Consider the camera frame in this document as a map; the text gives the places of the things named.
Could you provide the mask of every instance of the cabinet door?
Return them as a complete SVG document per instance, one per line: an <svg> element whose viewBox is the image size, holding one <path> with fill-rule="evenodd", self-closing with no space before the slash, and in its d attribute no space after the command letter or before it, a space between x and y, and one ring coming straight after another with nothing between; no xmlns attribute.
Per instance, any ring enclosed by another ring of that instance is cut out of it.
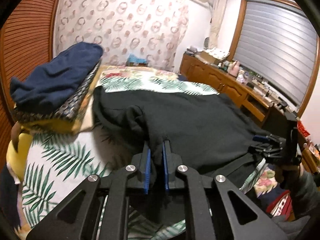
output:
<svg viewBox="0 0 320 240"><path fill-rule="evenodd" d="M219 89L222 87L222 84L225 82L225 78L219 70L209 69L208 76L206 78L206 84L212 86L215 90L219 92Z"/></svg>
<svg viewBox="0 0 320 240"><path fill-rule="evenodd" d="M180 74L184 75L185 77L188 77L188 75L190 74L192 63L193 58L184 54L180 65Z"/></svg>
<svg viewBox="0 0 320 240"><path fill-rule="evenodd" d="M188 80L191 82L205 83L208 73L207 68L206 64L198 60L193 61L189 70Z"/></svg>
<svg viewBox="0 0 320 240"><path fill-rule="evenodd" d="M247 92L241 89L236 82L232 82L230 80L222 85L221 93L227 94L238 107L241 106L247 96Z"/></svg>

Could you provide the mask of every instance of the cardboard box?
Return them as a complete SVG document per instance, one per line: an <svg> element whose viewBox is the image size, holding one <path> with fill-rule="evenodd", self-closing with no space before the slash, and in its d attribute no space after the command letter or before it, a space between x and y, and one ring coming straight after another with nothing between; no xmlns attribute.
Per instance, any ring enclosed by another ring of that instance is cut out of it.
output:
<svg viewBox="0 0 320 240"><path fill-rule="evenodd" d="M210 64L215 64L215 65L218 65L220 62L222 62L223 60L220 60L220 59L217 59L215 57L212 57L210 54L208 54L207 52L205 51L201 51L199 53L199 56L201 58L203 58L204 60L208 61Z"/></svg>

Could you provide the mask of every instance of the metal screw cap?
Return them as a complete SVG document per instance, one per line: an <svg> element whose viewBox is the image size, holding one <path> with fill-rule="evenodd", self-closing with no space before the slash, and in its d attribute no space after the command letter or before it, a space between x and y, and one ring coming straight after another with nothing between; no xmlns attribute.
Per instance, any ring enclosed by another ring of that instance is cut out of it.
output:
<svg viewBox="0 0 320 240"><path fill-rule="evenodd" d="M223 175L217 175L217 176L216 176L216 180L217 180L218 182L225 182L225 181L226 181L226 177L223 176Z"/></svg>
<svg viewBox="0 0 320 240"><path fill-rule="evenodd" d="M181 171L181 172L185 172L185 171L188 170L188 167L187 167L186 165L180 165L180 166L178 167L178 170Z"/></svg>
<svg viewBox="0 0 320 240"><path fill-rule="evenodd" d="M136 166L134 166L134 165L128 165L128 166L126 166L126 168L125 168L127 171L134 171L135 169L136 169Z"/></svg>
<svg viewBox="0 0 320 240"><path fill-rule="evenodd" d="M90 182L94 182L97 179L98 179L98 176L96 174L89 175L89 177L88 177L88 181L90 181Z"/></svg>

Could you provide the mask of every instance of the white wall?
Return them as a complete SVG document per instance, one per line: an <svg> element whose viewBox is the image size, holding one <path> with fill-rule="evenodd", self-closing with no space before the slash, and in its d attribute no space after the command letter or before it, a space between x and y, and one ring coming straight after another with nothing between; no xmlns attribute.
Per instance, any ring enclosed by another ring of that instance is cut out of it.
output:
<svg viewBox="0 0 320 240"><path fill-rule="evenodd" d="M235 34L237 20L240 11L241 0L227 0L221 29L218 36L218 48L229 51Z"/></svg>
<svg viewBox="0 0 320 240"><path fill-rule="evenodd" d="M320 71L313 89L311 98L305 109L301 121L307 131L311 134L311 140L320 144Z"/></svg>
<svg viewBox="0 0 320 240"><path fill-rule="evenodd" d="M191 45L203 49L204 39L209 37L211 13L207 4L187 0L189 24L184 38L177 47L174 59L174 72L178 72L185 50Z"/></svg>

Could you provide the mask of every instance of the blue item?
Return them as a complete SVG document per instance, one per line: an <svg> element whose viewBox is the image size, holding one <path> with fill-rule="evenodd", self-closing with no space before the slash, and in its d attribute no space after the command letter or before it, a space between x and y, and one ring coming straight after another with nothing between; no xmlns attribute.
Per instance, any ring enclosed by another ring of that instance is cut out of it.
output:
<svg viewBox="0 0 320 240"><path fill-rule="evenodd" d="M148 157L147 157L147 164L146 164L146 173L145 173L145 181L144 181L144 193L148 194L149 184L150 184L150 168L151 168L151 152L148 149Z"/></svg>
<svg viewBox="0 0 320 240"><path fill-rule="evenodd" d="M163 154L163 165L164 165L164 188L166 191L169 191L169 174L168 174L167 153L165 152L164 142L162 143L162 154Z"/></svg>
<svg viewBox="0 0 320 240"><path fill-rule="evenodd" d="M74 44L37 66L24 82L13 77L10 95L20 111L50 114L76 92L102 54L97 44Z"/></svg>
<svg viewBox="0 0 320 240"><path fill-rule="evenodd" d="M127 62L132 62L134 64L138 64L138 63L144 63L144 64L147 64L147 60L144 59L144 58L138 58L136 57L134 54L130 54L128 59L127 59Z"/></svg>

